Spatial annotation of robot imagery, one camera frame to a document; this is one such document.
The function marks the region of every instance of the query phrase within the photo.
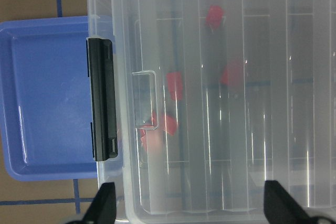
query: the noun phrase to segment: transparent plastic container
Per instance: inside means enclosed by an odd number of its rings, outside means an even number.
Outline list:
[[[115,36],[131,223],[264,223],[265,179],[336,217],[335,0],[88,2]]]

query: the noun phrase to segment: blue tray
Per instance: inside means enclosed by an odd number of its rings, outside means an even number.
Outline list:
[[[0,127],[17,180],[93,178],[87,17],[0,24]]]

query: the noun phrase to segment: lid handle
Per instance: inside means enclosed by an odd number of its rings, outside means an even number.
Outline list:
[[[96,161],[105,161],[118,155],[112,42],[88,38],[87,57],[91,81],[93,156]]]

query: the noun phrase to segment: box latch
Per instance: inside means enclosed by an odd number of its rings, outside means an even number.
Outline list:
[[[118,155],[112,42],[88,38],[87,57],[91,81],[93,156],[96,161],[105,161]]]

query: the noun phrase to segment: blue plastic tray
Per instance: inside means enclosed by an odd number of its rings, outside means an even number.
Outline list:
[[[87,37],[87,17],[0,24],[0,127],[13,178],[97,176]]]

